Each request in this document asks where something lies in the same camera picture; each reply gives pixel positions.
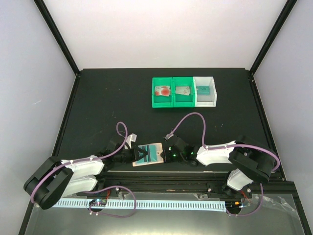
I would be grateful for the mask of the beige card holder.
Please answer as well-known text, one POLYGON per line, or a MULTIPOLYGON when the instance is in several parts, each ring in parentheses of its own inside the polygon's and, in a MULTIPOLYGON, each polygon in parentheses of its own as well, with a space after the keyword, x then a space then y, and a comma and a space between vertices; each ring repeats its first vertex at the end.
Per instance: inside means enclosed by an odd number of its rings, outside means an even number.
POLYGON ((150 164, 137 164, 136 162, 133 162, 132 163, 133 167, 144 166, 144 165, 152 165, 152 164, 159 164, 159 163, 163 163, 164 162, 164 159, 161 157, 161 153, 163 152, 162 143, 151 143, 151 144, 156 146, 158 161, 156 163, 150 163, 150 164))

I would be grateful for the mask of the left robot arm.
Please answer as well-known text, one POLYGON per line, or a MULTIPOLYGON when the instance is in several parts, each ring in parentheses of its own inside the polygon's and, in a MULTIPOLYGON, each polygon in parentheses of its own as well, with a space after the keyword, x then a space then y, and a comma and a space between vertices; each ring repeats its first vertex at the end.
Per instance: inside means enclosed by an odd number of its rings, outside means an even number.
POLYGON ((100 195, 105 183, 96 177, 114 167, 115 163, 133 163, 148 156, 146 147, 135 143, 135 135, 126 139, 114 136, 102 151, 76 160, 49 157, 25 182, 23 189, 31 202, 47 210, 61 198, 78 192, 90 191, 100 195))

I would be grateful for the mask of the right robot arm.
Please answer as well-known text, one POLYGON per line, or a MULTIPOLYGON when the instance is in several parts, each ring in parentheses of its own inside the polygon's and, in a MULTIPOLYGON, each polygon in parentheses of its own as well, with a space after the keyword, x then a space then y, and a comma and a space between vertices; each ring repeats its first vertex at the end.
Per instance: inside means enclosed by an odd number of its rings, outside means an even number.
POLYGON ((236 198, 252 183, 266 184, 271 173, 280 166, 280 160, 272 150, 246 136, 229 143, 196 146, 172 135, 161 157, 166 163, 184 162, 191 166, 232 165, 233 170, 222 183, 207 184, 208 193, 221 198, 236 198))

